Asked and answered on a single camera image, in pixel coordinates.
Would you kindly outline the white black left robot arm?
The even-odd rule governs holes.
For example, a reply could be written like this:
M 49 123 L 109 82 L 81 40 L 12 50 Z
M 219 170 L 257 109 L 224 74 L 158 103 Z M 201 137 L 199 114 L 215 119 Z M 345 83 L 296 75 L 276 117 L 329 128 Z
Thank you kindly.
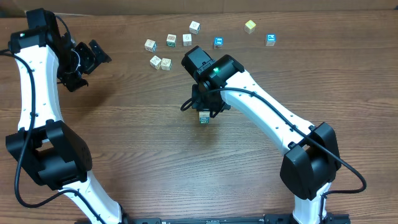
M 15 182 L 26 172 L 54 197 L 64 195 L 86 215 L 88 223 L 129 223 L 129 216 L 98 182 L 86 142 L 63 121 L 58 86 L 75 91 L 111 58 L 95 40 L 76 43 L 61 34 L 60 16 L 39 8 L 26 14 L 28 29 L 11 35 L 1 54 L 16 60 L 21 81 L 21 117 L 6 149 L 17 161 Z

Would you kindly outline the green letter wooden block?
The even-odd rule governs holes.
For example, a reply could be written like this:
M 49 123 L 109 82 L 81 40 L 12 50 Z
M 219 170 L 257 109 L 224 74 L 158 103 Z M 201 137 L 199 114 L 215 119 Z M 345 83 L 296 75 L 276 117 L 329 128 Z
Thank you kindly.
M 209 118 L 200 118 L 200 123 L 201 124 L 208 124 L 209 123 Z

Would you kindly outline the X marked wooden block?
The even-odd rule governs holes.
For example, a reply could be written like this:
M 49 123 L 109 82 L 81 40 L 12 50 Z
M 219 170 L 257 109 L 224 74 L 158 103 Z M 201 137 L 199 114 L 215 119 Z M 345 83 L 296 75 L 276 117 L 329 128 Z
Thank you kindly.
M 151 59 L 150 59 L 150 65 L 152 66 L 152 67 L 154 67 L 156 70 L 159 70 L 160 68 L 161 68 L 161 63 L 162 63 L 162 59 L 161 58 L 159 58 L 158 56 L 153 56 Z

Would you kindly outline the green sided wooden block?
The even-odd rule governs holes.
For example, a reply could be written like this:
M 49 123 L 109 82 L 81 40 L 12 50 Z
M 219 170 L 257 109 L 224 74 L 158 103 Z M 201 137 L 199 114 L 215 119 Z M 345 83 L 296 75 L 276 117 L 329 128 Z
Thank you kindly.
M 162 70 L 171 70 L 172 68 L 172 60 L 169 58 L 163 58 L 161 61 L 161 69 Z

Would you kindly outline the wooden block top centre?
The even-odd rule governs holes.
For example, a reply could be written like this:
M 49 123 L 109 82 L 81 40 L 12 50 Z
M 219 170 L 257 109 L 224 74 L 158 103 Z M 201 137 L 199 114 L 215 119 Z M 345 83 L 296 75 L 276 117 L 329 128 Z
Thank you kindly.
M 189 31 L 192 34 L 197 35 L 200 31 L 200 23 L 196 21 L 192 21 L 191 24 L 189 25 Z

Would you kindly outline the green B wooden block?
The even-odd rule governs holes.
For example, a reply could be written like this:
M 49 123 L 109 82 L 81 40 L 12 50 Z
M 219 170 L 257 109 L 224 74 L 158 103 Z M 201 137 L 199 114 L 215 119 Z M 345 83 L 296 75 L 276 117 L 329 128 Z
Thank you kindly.
M 174 35 L 174 34 L 169 34 L 169 35 L 167 36 L 167 40 L 166 40 L 167 46 L 169 46 L 169 47 L 175 47 L 175 46 L 176 46 L 176 40 L 177 40 L 177 36 L 176 36 L 176 35 Z

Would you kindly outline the yellow top wooden block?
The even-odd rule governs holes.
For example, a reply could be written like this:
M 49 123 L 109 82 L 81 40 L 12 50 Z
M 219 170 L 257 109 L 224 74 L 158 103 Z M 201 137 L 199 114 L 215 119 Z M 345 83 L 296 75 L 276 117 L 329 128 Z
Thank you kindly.
M 253 33 L 255 31 L 255 28 L 256 28 L 256 23 L 253 22 L 252 20 L 247 21 L 244 25 L 244 30 L 248 34 Z

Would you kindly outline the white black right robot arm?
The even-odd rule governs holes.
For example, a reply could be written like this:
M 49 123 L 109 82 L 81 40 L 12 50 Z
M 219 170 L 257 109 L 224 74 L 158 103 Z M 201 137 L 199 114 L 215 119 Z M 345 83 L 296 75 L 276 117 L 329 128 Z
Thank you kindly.
M 196 83 L 181 107 L 196 109 L 202 123 L 236 108 L 276 145 L 283 157 L 280 178 L 295 196 L 290 215 L 265 215 L 266 223 L 349 223 L 348 215 L 325 210 L 325 193 L 341 167 L 333 128 L 314 126 L 266 93 L 230 55 L 212 59 L 199 46 L 188 51 L 182 66 Z

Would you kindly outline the plain wooden block blue H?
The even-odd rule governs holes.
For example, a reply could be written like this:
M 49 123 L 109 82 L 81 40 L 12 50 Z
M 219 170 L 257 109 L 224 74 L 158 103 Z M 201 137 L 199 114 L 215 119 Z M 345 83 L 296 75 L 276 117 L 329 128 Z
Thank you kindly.
M 209 111 L 200 111 L 199 112 L 199 118 L 200 119 L 209 119 L 210 118 L 210 112 Z

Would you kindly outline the blue sided wooden block left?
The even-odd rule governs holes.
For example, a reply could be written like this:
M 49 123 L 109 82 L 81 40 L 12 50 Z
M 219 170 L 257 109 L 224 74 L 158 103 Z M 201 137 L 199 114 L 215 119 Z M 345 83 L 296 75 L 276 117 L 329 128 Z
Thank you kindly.
M 144 44 L 144 48 L 145 48 L 147 51 L 155 52 L 156 49 L 157 49 L 157 43 L 156 43 L 156 41 L 154 41 L 154 40 L 147 39 L 146 42 L 145 42 L 145 44 Z

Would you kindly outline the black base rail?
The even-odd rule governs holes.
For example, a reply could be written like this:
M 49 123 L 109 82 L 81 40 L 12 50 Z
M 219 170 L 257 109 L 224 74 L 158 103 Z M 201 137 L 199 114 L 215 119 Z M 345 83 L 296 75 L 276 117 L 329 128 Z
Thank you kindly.
M 236 218 L 186 218 L 186 219 L 166 219 L 160 218 L 128 218 L 121 223 L 132 224 L 289 224 L 298 223 L 292 214 L 273 214 L 262 217 L 236 217 Z M 335 215 L 327 213 L 326 218 L 321 222 L 326 224 L 350 224 L 348 214 Z

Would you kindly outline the plain wooden block red side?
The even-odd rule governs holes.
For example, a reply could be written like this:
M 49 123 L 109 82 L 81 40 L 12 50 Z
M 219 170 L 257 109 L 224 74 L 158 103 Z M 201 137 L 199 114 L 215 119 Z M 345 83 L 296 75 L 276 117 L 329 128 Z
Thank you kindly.
M 192 35 L 191 34 L 184 34 L 182 35 L 183 46 L 191 46 L 192 45 Z

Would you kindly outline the blue top wooden block middle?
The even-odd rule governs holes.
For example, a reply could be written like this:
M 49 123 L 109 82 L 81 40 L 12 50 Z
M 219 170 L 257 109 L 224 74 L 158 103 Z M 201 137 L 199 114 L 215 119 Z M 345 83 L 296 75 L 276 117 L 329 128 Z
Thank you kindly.
M 214 49 L 221 49 L 223 47 L 224 38 L 222 37 L 215 37 L 213 41 L 213 48 Z

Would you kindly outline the blue top wooden block right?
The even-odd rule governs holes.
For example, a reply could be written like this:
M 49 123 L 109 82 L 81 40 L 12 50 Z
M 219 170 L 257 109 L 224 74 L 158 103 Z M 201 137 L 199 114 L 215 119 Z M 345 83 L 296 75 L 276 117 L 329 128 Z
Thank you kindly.
M 266 35 L 266 46 L 272 47 L 276 43 L 276 35 L 275 34 L 267 34 Z

